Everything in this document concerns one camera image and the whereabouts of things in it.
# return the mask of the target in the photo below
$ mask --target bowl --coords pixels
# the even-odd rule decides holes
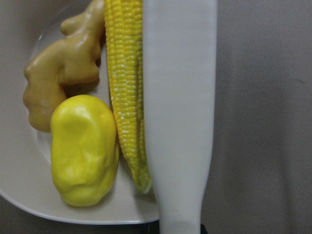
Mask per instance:
[[[81,13],[88,0],[3,0],[0,2],[0,194],[34,215],[79,224],[134,224],[158,219],[153,192],[140,193],[121,159],[116,181],[103,200],[92,207],[65,204],[50,170],[51,135],[33,129],[22,95],[27,85],[23,70],[34,55],[63,38],[60,23]],[[100,80],[74,89],[109,104],[105,45]]]

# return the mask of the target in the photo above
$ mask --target corn cob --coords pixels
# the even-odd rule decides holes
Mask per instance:
[[[136,187],[147,193],[143,118],[142,0],[106,0],[107,70],[118,138]]]

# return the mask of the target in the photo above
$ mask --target gray surface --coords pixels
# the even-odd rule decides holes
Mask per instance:
[[[312,233],[312,1],[219,0],[210,234]],[[0,199],[0,233],[142,233],[34,217]]]

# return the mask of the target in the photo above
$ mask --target yellow object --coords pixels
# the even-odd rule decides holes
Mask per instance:
[[[117,173],[119,150],[112,111],[97,97],[62,102],[51,120],[51,170],[63,200],[91,206],[106,195]]]
[[[98,79],[103,10],[104,0],[93,0],[83,13],[65,20],[61,24],[65,38],[49,45],[25,68],[28,85],[23,102],[29,110],[29,122],[37,130],[50,131],[53,111],[67,98],[65,86]]]
[[[105,32],[111,101],[122,153],[137,188],[151,180],[144,143],[142,0],[106,0]]]

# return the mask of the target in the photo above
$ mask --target brown ginger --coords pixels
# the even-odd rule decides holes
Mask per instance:
[[[64,87],[98,79],[96,62],[104,26],[104,0],[93,0],[83,13],[61,24],[65,38],[46,47],[27,65],[23,102],[35,129],[51,131],[51,115],[67,98]]]

